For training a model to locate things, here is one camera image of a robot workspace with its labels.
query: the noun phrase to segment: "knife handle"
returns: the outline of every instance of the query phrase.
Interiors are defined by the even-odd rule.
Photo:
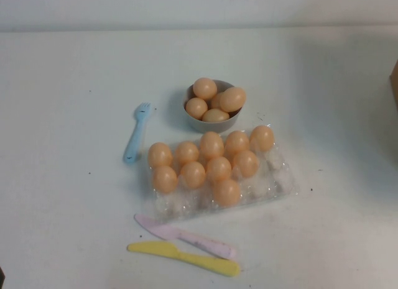
[[[239,264],[230,260],[179,252],[176,259],[217,272],[228,277],[239,275]]]
[[[221,258],[232,259],[236,256],[235,249],[224,242],[214,241],[185,231],[180,232],[178,238]]]

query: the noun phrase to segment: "egg carton cup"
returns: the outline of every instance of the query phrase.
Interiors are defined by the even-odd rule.
[[[248,137],[252,130],[243,131]],[[221,135],[223,142],[228,135]],[[200,139],[192,141],[199,147]],[[169,145],[173,155],[179,143]],[[259,169],[251,178],[243,178],[238,168],[233,168],[232,179],[238,182],[241,188],[240,202],[234,206],[221,207],[213,199],[211,183],[206,182],[197,189],[189,189],[183,176],[178,176],[177,189],[169,194],[156,191],[152,186],[153,169],[146,162],[147,177],[151,195],[147,195],[146,210],[159,221],[186,219],[202,214],[215,213],[224,209],[235,209],[298,193],[298,186],[285,161],[280,148],[274,146],[267,152],[253,151],[259,159]],[[206,161],[201,156],[198,160],[205,168]],[[172,168],[179,174],[180,165],[174,159]]]

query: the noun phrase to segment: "white wall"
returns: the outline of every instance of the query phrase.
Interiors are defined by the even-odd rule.
[[[398,24],[398,0],[0,0],[0,31]]]

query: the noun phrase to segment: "bowl of eggs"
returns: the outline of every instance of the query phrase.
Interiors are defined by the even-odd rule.
[[[246,92],[225,81],[197,79],[185,94],[183,108],[197,131],[223,132],[234,125],[246,102]]]

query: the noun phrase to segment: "brown box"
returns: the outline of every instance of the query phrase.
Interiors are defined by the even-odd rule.
[[[396,99],[396,103],[398,106],[398,61],[391,73],[390,80],[391,80],[392,92],[394,93],[394,97]]]

